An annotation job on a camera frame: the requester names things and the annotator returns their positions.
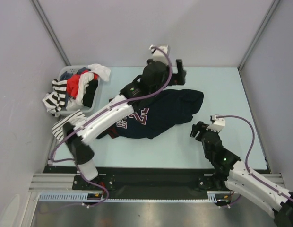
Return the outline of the navy tank top red trim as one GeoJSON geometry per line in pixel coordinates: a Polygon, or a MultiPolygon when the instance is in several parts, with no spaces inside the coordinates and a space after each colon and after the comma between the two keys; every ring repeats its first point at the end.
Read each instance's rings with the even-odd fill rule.
{"type": "Polygon", "coordinates": [[[149,106],[124,117],[102,132],[112,139],[153,139],[175,125],[191,122],[201,109],[204,93],[192,89],[167,89],[155,97],[149,106]]]}

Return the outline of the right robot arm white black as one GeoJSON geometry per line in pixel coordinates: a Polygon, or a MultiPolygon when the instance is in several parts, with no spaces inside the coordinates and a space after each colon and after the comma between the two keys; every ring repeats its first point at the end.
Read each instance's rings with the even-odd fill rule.
{"type": "Polygon", "coordinates": [[[213,178],[214,186],[228,188],[253,202],[273,218],[276,226],[293,227],[293,192],[268,180],[226,149],[219,136],[223,127],[198,122],[190,133],[201,142],[205,158],[218,173],[213,178]]]}

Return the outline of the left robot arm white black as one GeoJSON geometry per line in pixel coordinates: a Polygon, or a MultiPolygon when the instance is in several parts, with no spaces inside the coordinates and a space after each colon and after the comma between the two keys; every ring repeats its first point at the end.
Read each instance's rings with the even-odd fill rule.
{"type": "Polygon", "coordinates": [[[100,183],[93,158],[95,153],[89,144],[118,120],[147,107],[167,86],[184,85],[186,71],[181,59],[176,60],[177,73],[170,65],[149,59],[143,73],[126,85],[105,107],[87,119],[63,126],[65,143],[74,158],[83,183],[89,189],[100,183]]]}

